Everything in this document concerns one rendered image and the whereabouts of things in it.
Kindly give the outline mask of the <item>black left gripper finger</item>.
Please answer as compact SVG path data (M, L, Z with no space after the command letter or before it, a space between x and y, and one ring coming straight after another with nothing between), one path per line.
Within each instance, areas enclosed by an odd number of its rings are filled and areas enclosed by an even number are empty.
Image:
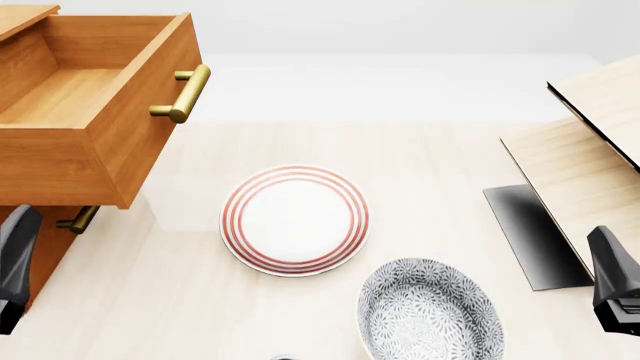
M20 205L0 225L0 300L27 301L29 272L42 215Z

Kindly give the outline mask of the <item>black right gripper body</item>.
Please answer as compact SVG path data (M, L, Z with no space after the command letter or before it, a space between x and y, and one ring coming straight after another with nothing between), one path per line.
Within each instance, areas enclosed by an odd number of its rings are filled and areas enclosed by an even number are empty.
M594 313L604 332L640 336L640 293L617 299L593 300Z

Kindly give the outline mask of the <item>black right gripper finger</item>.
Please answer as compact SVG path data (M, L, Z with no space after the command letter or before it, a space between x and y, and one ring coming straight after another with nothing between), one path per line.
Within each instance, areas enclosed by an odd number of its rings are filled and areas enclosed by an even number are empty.
M640 264L606 226L595 227L587 240L594 270L593 304L615 300L640 305Z

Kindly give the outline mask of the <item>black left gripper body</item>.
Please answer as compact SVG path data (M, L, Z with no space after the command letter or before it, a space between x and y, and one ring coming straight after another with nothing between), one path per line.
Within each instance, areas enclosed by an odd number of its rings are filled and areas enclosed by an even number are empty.
M10 335L24 312L24 304L0 299L0 335Z

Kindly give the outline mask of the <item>closed wooden drawer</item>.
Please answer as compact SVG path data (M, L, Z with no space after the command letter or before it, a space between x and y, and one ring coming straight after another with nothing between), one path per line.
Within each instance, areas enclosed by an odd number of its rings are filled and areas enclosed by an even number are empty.
M75 233L66 228L57 228L56 222L73 221L83 206L36 206L36 209L43 219L30 266L30 298L26 308L30 308L76 239Z

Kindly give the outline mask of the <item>open wooden drawer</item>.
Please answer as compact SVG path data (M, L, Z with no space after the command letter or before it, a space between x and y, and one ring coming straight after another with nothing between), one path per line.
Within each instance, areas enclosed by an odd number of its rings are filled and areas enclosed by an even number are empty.
M201 64L190 14L53 14L0 41L0 206L131 206L179 125L149 107Z

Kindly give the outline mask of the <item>wooden cabinet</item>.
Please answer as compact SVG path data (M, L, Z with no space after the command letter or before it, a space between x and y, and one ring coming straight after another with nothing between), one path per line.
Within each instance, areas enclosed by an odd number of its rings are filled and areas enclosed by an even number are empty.
M58 14L59 5L0 5L0 41Z

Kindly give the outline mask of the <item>pale wood slanted panel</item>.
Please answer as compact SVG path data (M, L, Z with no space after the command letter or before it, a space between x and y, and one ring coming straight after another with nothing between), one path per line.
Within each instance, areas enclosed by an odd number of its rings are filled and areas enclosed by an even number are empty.
M501 135L500 140L585 268L587 236L605 226L640 263L640 173L579 119Z

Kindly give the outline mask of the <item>pale wood panel, black edge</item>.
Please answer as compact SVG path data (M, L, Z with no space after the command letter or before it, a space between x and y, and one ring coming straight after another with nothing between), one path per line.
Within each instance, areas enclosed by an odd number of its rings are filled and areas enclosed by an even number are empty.
M640 54L549 81L547 89L640 173Z

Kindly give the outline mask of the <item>grey patterned bowl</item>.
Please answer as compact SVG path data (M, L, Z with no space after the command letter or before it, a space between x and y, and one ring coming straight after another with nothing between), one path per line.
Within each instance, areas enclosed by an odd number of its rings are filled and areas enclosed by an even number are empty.
M359 337L371 360L503 360L505 338L486 293L436 260L402 258L364 281Z

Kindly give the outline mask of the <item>white plate with red rings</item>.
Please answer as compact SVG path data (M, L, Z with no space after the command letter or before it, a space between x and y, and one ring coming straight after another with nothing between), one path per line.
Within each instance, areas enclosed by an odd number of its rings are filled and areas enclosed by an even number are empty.
M254 173L229 194L219 233L245 266L300 278L351 260L368 240L371 218L356 182L325 167L285 164Z

